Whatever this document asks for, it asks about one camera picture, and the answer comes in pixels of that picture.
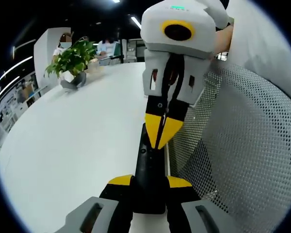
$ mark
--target ceiling light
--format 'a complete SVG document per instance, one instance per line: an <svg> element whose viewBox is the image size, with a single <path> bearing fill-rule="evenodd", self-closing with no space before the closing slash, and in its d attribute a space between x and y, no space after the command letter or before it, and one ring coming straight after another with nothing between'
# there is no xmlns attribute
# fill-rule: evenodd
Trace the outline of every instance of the ceiling light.
<svg viewBox="0 0 291 233"><path fill-rule="evenodd" d="M131 17L131 19L141 29L141 24L138 22L138 20L135 17Z"/></svg>
<svg viewBox="0 0 291 233"><path fill-rule="evenodd" d="M17 81L17 79L19 79L20 76L18 76L17 78L14 78L13 81L11 81L9 84L6 85L5 88L2 89L2 91L0 91L0 96L3 94L3 92L9 88L9 86L11 86L13 83L15 83Z"/></svg>
<svg viewBox="0 0 291 233"><path fill-rule="evenodd" d="M21 62L17 63L16 65L12 66L11 68L8 69L7 72L5 72L4 74L2 74L2 76L0 77L0 80L4 78L5 75L7 75L8 73L10 73L14 68L16 68L17 66L19 66L20 64L32 59L33 56L31 57L27 57L26 59L22 60Z"/></svg>

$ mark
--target potted plant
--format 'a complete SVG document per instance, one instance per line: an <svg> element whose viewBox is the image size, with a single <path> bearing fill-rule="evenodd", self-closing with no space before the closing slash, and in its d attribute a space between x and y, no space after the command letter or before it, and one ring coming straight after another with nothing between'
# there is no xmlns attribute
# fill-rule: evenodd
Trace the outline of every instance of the potted plant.
<svg viewBox="0 0 291 233"><path fill-rule="evenodd" d="M84 71L95 55L96 49L92 42L78 41L62 54L59 54L55 61L46 68L46 72L48 75L55 72L58 78L67 71L74 78L85 75Z"/></svg>

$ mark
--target green indicator light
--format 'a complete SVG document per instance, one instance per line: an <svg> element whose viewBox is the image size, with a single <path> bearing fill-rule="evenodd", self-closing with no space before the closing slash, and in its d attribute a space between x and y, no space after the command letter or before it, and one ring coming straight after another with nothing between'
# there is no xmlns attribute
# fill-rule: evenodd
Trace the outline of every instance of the green indicator light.
<svg viewBox="0 0 291 233"><path fill-rule="evenodd" d="M183 6L172 6L171 8L184 9Z"/></svg>

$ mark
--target yellow circle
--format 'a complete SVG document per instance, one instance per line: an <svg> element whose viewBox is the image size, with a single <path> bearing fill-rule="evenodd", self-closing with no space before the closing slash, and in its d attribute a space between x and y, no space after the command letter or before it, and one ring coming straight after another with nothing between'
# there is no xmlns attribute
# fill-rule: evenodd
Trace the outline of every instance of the yellow circle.
<svg viewBox="0 0 291 233"><path fill-rule="evenodd" d="M183 21L183 20L167 20L164 23L162 23L162 32L164 34L165 34L165 29L169 25L181 25L181 26L186 27L187 29L189 29L190 32L191 32L191 37L188 40L190 40L195 35L195 28L190 23L188 23L186 21Z"/></svg>

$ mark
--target dark ceiling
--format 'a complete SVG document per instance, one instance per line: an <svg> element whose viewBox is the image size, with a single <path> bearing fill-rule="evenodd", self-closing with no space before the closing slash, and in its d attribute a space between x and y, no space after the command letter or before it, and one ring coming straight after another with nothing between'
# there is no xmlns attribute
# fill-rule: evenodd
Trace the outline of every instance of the dark ceiling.
<svg viewBox="0 0 291 233"><path fill-rule="evenodd" d="M141 21L142 13L160 0L43 0L12 1L0 3L0 76L4 71L27 57L33 56L34 42L25 45L12 57L12 47L33 39L39 39L47 28L71 27L73 39L82 36L91 41L100 41L104 35L119 35L120 38L140 38L140 29L130 17ZM15 68L2 79L0 86L6 86L17 76L34 71L33 59Z"/></svg>

